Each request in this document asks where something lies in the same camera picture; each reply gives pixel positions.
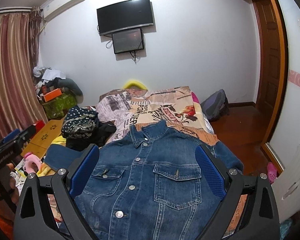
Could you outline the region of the person's left hand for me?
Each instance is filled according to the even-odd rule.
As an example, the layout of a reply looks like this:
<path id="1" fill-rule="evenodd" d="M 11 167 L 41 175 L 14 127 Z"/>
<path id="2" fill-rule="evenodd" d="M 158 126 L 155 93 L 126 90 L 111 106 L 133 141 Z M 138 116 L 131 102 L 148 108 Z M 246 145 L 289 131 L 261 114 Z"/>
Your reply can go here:
<path id="1" fill-rule="evenodd" d="M 4 202 L 8 206 L 16 206 L 19 200 L 15 179 L 11 176 L 12 171 L 14 171 L 12 163 L 0 169 L 0 202 Z"/>

